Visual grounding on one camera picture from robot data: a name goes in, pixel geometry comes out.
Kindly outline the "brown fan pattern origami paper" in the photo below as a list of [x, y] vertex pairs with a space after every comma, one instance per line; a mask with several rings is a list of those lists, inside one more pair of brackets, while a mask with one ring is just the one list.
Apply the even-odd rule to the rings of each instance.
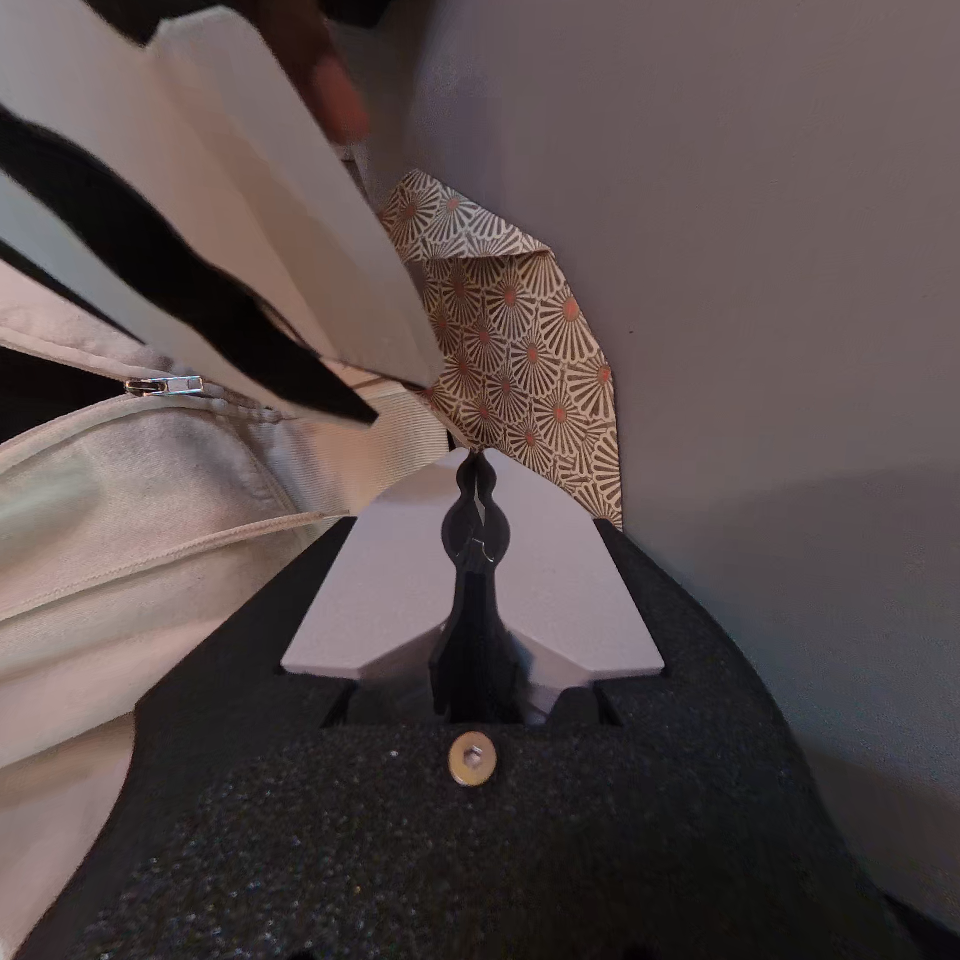
[[499, 450], [622, 530], [613, 369], [553, 251], [421, 170], [379, 218], [424, 274], [443, 356], [427, 405], [466, 446]]

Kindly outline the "person's light jacket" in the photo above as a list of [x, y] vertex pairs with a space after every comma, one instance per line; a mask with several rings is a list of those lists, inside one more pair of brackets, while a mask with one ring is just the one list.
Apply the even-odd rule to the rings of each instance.
[[355, 429], [191, 376], [2, 264], [2, 958], [109, 816], [140, 697], [334, 522], [449, 449], [400, 384]]

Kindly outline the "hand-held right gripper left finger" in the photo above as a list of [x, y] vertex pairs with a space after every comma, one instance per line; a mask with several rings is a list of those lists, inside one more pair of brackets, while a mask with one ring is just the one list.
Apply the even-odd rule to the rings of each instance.
[[460, 497], [457, 448], [393, 484], [355, 519], [281, 660], [291, 674], [370, 681], [436, 638], [456, 570], [442, 523]]

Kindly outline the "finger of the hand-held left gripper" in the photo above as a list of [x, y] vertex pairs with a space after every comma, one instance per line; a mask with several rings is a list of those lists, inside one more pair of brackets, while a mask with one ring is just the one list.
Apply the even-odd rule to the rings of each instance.
[[416, 388], [444, 359], [368, 201], [260, 33], [220, 6], [146, 44], [86, 2], [2, 2], [2, 174], [256, 383], [305, 354]]
[[306, 373], [305, 385], [318, 390], [315, 403], [298, 400], [294, 385], [277, 393], [233, 366], [196, 330], [173, 317], [119, 277], [53, 211], [6, 173], [2, 174], [2, 241], [39, 270], [40, 282], [63, 288], [130, 338], [188, 367], [204, 381], [275, 411], [320, 423], [366, 429], [376, 409], [322, 362], [304, 354], [294, 373]]

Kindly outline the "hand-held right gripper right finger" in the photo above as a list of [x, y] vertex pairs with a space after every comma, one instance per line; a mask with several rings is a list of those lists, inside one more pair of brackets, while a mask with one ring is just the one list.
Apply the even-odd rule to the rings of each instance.
[[498, 450], [493, 503], [510, 531], [495, 580], [501, 618], [529, 681], [657, 676], [665, 668], [593, 516], [569, 494]]

